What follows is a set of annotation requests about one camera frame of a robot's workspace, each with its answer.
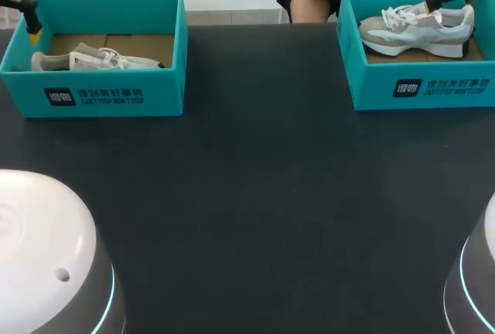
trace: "white dome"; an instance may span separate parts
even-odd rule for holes
[[[96,230],[71,189],[0,170],[0,333],[26,334],[56,316],[93,262]]]
[[[495,257],[495,195],[492,196],[486,207],[485,235],[490,253]]]

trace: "teal shoebox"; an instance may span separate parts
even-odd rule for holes
[[[36,0],[43,32],[14,32],[0,77],[25,118],[177,116],[183,112],[188,28],[183,0]],[[34,52],[79,42],[163,63],[156,70],[31,72]]]
[[[476,24],[465,59],[442,59],[409,50],[394,60],[365,52],[358,31],[361,20],[381,15],[382,9],[422,1],[342,0],[337,35],[354,108],[495,106],[495,0],[472,4]],[[446,8],[460,9],[464,5],[463,0],[456,0]]]

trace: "white sneaker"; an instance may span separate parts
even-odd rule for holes
[[[62,56],[36,52],[31,58],[31,71],[60,70],[137,70],[164,69],[162,63],[149,58],[121,56],[110,48],[96,49],[79,43],[75,50]]]
[[[386,56],[419,48],[442,57],[461,58],[468,52],[474,28],[474,9],[439,9],[426,13],[424,4],[403,5],[381,11],[381,17],[361,22],[363,44]]]

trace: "shoelace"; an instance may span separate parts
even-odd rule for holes
[[[415,25],[418,23],[416,15],[411,12],[406,12],[405,9],[410,8],[410,5],[402,5],[397,8],[390,7],[389,9],[381,10],[381,16],[384,18],[385,25],[389,29],[393,29],[394,26],[407,23],[409,25]]]
[[[104,62],[108,62],[112,68],[120,68],[120,69],[124,69],[124,61],[127,61],[127,58],[125,58],[124,56],[122,56],[119,52],[117,52],[115,49],[112,49],[112,48],[99,48],[98,50],[101,50],[103,52],[105,52],[105,58],[104,58]],[[117,66],[113,66],[111,61],[113,59],[116,59],[117,60]]]

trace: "table surface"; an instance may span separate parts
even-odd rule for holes
[[[25,121],[0,86],[0,167],[86,202],[131,332],[447,333],[495,111],[354,111],[328,25],[191,28],[187,70],[173,119]]]

